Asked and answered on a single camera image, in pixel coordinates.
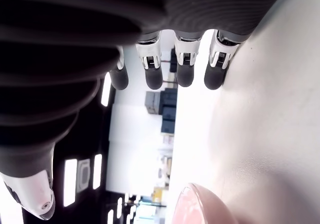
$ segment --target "pink bowl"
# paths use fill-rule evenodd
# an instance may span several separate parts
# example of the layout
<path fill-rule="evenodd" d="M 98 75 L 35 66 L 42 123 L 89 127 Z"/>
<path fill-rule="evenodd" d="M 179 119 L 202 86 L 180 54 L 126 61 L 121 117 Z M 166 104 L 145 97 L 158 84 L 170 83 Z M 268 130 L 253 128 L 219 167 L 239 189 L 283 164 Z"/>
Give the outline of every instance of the pink bowl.
<path fill-rule="evenodd" d="M 215 194 L 190 183 L 179 196 L 172 224 L 237 224 L 237 221 Z"/>

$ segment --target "ceiling light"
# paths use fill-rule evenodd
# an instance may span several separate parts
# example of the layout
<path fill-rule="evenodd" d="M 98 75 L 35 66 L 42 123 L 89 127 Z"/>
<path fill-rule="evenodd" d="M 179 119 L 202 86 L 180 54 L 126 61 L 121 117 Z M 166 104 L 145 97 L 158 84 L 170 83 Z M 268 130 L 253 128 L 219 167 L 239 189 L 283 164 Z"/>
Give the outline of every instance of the ceiling light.
<path fill-rule="evenodd" d="M 102 90 L 102 98 L 101 103 L 104 106 L 108 106 L 109 103 L 109 95 L 111 90 L 111 78 L 109 72 L 105 75 L 104 78 L 104 84 L 103 84 L 103 90 Z"/>
<path fill-rule="evenodd" d="M 108 221 L 107 221 L 107 224 L 113 224 L 114 222 L 114 217 L 113 217 L 113 212 L 114 210 L 110 210 L 109 213 L 108 213 Z"/>
<path fill-rule="evenodd" d="M 74 201 L 76 200 L 75 196 L 76 196 L 76 191 L 75 191 L 75 183 L 76 183 L 76 170 L 77 170 L 77 160 L 76 159 L 72 159 L 72 160 L 66 160 L 65 164 L 64 164 L 64 191 L 63 191 L 63 202 L 64 202 L 64 206 L 68 206 L 72 203 L 74 203 Z"/>
<path fill-rule="evenodd" d="M 101 163 L 102 163 L 102 155 L 99 154 L 99 155 L 96 155 L 95 158 L 95 164 L 94 164 L 94 168 L 93 168 L 93 188 L 94 189 L 97 189 L 99 186 L 100 186 L 100 183 L 101 183 Z"/>

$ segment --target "fluorescent light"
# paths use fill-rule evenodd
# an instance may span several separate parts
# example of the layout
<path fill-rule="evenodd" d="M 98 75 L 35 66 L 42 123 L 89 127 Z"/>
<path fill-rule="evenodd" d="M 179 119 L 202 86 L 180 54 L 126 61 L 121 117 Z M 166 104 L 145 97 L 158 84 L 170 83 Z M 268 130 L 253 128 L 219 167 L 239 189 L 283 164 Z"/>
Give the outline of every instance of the fluorescent light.
<path fill-rule="evenodd" d="M 126 222 L 127 222 L 126 224 L 130 224 L 130 219 L 131 219 L 131 218 L 130 218 L 130 214 L 129 214 L 129 215 L 127 215 L 127 217 L 126 217 Z"/>
<path fill-rule="evenodd" d="M 102 163 L 102 155 L 99 154 L 99 155 L 96 155 L 95 158 L 95 164 L 94 164 L 94 168 L 93 168 L 93 187 L 94 189 L 97 189 L 99 186 L 100 186 L 100 182 L 101 182 L 101 163 Z"/>
<path fill-rule="evenodd" d="M 64 191 L 63 191 L 63 202 L 64 202 L 64 206 L 68 206 L 72 203 L 74 203 L 74 201 L 76 200 L 75 196 L 76 196 L 76 191 L 75 191 L 75 183 L 76 183 L 76 170 L 77 170 L 77 160 L 76 159 L 72 159 L 72 160 L 66 160 L 65 164 L 64 164 Z"/>
<path fill-rule="evenodd" d="M 127 203 L 129 201 L 129 193 L 126 193 L 124 196 L 125 196 L 124 202 Z"/>
<path fill-rule="evenodd" d="M 134 203 L 135 203 L 135 204 L 138 204 L 138 202 L 140 201 L 140 199 L 141 199 L 141 196 L 140 196 L 140 195 L 137 195 Z"/>
<path fill-rule="evenodd" d="M 133 219 L 133 210 L 134 209 L 134 207 L 132 206 L 131 208 L 130 208 L 130 219 Z"/>
<path fill-rule="evenodd" d="M 109 72 L 105 75 L 104 84 L 103 85 L 104 86 L 103 86 L 103 90 L 102 90 L 101 103 L 104 106 L 108 106 L 110 89 L 111 89 L 111 78 L 110 78 Z"/>
<path fill-rule="evenodd" d="M 117 210 L 117 218 L 119 219 L 120 217 L 121 217 L 121 215 L 122 215 L 122 198 L 120 197 L 119 199 L 118 199 L 118 206 L 117 206 L 117 208 L 116 208 Z"/>
<path fill-rule="evenodd" d="M 21 206 L 13 199 L 0 176 L 0 223 L 23 224 Z"/>
<path fill-rule="evenodd" d="M 113 212 L 114 210 L 110 210 L 109 213 L 108 213 L 108 221 L 107 221 L 107 224 L 113 224 L 114 222 L 114 217 L 113 217 Z"/>

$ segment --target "robotic hand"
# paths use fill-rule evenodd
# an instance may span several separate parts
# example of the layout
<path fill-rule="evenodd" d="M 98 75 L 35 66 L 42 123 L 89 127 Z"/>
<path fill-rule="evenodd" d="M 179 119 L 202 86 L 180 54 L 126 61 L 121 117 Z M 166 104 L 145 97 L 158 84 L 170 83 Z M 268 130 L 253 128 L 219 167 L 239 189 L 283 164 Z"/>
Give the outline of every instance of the robotic hand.
<path fill-rule="evenodd" d="M 0 0 L 0 176 L 13 198 L 52 217 L 54 146 L 107 72 L 116 89 L 128 86 L 121 46 L 136 44 L 146 82 L 158 89 L 161 30 L 174 30 L 177 81 L 187 87 L 203 33 L 215 29 L 204 76 L 214 90 L 275 1 Z"/>

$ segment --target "white surface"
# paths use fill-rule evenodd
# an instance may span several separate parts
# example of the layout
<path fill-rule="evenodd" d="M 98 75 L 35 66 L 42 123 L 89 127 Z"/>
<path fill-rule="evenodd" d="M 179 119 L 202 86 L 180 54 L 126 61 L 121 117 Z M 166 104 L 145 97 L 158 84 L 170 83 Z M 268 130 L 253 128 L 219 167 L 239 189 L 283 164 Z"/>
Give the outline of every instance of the white surface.
<path fill-rule="evenodd" d="M 124 57 L 129 85 L 116 91 L 112 106 L 106 190 L 150 196 L 158 174 L 157 156 L 160 151 L 172 151 L 172 146 L 163 144 L 162 117 L 146 110 L 146 91 L 152 90 L 135 46 L 125 47 Z M 161 66 L 166 80 L 170 64 Z"/>
<path fill-rule="evenodd" d="M 1 224 L 23 224 L 21 206 L 13 199 L 0 176 L 0 222 Z"/>
<path fill-rule="evenodd" d="M 95 164 L 94 164 L 94 167 L 93 167 L 93 188 L 94 189 L 97 189 L 99 186 L 100 186 L 100 183 L 101 183 L 101 163 L 102 163 L 102 155 L 101 154 L 98 154 L 95 156 L 94 158 L 95 160 Z"/>
<path fill-rule="evenodd" d="M 75 191 L 75 183 L 76 183 L 76 170 L 77 170 L 77 160 L 76 159 L 71 159 L 71 160 L 66 160 L 65 164 L 64 164 L 64 191 L 63 191 L 63 202 L 64 202 L 64 206 L 68 206 L 72 203 L 74 203 L 74 201 L 76 200 L 75 196 L 76 196 L 76 191 Z"/>
<path fill-rule="evenodd" d="M 187 182 L 212 190 L 240 223 L 320 223 L 315 13 L 319 0 L 279 0 L 217 91 L 205 88 L 207 61 L 197 61 L 193 84 L 178 91 L 166 223 Z"/>

